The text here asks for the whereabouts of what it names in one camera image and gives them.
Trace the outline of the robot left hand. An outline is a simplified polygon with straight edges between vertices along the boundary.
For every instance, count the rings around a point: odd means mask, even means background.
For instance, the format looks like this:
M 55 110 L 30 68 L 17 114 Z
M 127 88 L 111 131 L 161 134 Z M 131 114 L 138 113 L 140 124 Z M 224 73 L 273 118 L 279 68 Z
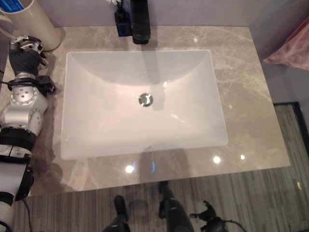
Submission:
M 46 56 L 40 39 L 20 35 L 11 39 L 9 44 L 9 61 L 15 73 L 30 73 L 37 76 L 39 66 L 46 66 Z

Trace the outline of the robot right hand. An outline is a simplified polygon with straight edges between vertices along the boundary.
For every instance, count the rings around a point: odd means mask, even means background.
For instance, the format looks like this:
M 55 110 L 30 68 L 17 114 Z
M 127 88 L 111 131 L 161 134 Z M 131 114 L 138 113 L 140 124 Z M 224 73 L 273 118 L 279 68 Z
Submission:
M 191 213 L 189 217 L 206 222 L 206 224 L 200 228 L 202 232 L 227 232 L 225 222 L 216 215 L 213 206 L 206 200 L 204 200 L 203 203 L 207 209 L 201 213 Z

